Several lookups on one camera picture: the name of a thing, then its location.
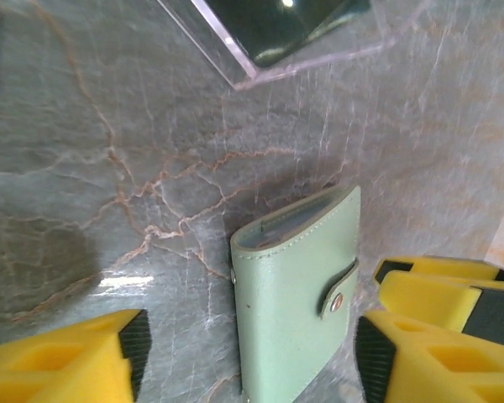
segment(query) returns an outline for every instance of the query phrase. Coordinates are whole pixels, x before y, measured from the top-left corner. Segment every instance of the wallet snap button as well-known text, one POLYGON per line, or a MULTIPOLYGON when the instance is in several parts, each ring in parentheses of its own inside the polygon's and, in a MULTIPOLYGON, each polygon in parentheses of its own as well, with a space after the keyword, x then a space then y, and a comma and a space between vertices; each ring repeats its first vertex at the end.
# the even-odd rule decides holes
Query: wallet snap button
POLYGON ((343 301, 344 301, 344 296, 342 294, 337 294, 334 297, 334 301, 333 301, 332 305, 330 306, 330 311, 336 312, 342 306, 343 301))

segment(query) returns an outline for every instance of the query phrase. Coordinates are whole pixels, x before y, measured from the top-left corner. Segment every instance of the mint green wallet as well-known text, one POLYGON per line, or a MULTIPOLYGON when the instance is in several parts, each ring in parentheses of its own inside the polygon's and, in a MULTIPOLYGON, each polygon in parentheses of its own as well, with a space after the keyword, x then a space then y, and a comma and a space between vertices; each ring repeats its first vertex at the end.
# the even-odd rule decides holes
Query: mint green wallet
POLYGON ((243 393, 294 401, 345 339, 358 277, 360 188, 332 187, 231 238, 243 393))

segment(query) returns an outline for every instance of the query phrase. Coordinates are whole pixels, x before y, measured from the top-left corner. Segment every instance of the marble surface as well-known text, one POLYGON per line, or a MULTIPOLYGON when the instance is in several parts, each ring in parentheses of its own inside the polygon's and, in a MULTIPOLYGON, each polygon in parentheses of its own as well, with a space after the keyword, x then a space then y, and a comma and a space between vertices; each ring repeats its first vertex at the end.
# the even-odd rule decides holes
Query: marble surface
MULTIPOLYGON (((146 307, 141 402, 234 402, 228 237, 363 188, 354 314, 392 254, 481 258, 504 213, 504 1, 230 91, 155 0, 0 2, 0 343, 146 307)), ((298 401, 361 401, 351 335, 298 401)))

